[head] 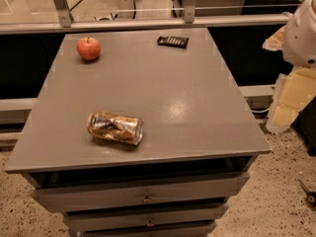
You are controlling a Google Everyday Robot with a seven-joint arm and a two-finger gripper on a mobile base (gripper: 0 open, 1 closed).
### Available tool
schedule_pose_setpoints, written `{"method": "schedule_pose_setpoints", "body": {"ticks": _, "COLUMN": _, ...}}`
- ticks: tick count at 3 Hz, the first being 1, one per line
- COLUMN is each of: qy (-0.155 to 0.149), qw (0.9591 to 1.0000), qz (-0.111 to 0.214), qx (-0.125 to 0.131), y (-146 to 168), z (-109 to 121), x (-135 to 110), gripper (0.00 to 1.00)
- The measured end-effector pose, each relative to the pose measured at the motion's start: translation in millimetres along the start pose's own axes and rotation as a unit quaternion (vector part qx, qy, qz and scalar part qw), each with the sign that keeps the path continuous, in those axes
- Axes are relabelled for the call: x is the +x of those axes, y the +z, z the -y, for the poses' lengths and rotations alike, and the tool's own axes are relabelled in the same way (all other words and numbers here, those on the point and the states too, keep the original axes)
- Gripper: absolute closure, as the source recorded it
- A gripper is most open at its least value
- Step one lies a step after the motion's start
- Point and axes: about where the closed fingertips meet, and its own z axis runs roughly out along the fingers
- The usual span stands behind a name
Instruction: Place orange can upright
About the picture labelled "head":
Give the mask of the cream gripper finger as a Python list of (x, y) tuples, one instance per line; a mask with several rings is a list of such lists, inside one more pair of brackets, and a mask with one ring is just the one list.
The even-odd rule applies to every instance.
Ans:
[(273, 35), (264, 41), (262, 48), (269, 51), (283, 50), (284, 30), (285, 27), (278, 29)]
[(268, 112), (266, 129), (283, 133), (301, 111), (316, 97), (316, 69), (294, 66), (288, 74), (276, 79), (273, 102)]

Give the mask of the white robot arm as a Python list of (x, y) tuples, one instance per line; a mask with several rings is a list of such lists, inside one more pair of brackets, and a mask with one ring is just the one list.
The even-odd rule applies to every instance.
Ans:
[(262, 48), (281, 50), (283, 60), (293, 65), (276, 79), (266, 123), (270, 133), (283, 133), (316, 97), (316, 0), (304, 0)]

